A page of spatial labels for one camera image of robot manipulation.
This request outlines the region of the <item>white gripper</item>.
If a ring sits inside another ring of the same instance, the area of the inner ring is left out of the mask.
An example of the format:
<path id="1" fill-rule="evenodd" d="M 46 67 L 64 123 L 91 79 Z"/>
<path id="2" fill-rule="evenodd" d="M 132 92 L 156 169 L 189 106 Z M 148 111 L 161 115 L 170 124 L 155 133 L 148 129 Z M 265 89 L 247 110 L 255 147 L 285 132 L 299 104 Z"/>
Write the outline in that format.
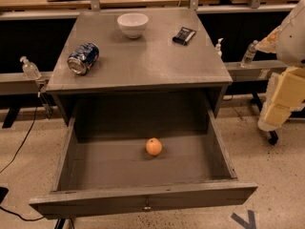
<path id="1" fill-rule="evenodd" d="M 291 67 L 282 74 L 273 73 L 267 85 L 266 101 L 257 122 L 258 128 L 262 131 L 280 128 L 291 115 L 290 110 L 298 108 L 304 100 L 303 68 Z"/>

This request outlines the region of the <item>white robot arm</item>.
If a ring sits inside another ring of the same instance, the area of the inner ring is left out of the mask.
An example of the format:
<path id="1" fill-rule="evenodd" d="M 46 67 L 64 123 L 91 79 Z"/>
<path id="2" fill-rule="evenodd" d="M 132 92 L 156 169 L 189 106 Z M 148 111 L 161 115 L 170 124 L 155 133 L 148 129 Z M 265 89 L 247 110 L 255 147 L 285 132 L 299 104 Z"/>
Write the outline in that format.
<path id="1" fill-rule="evenodd" d="M 272 73 L 257 122 L 260 130 L 274 131 L 305 100 L 305 0 L 297 3 L 281 25 L 258 44 L 258 49 L 275 53 L 287 65 L 283 73 Z"/>

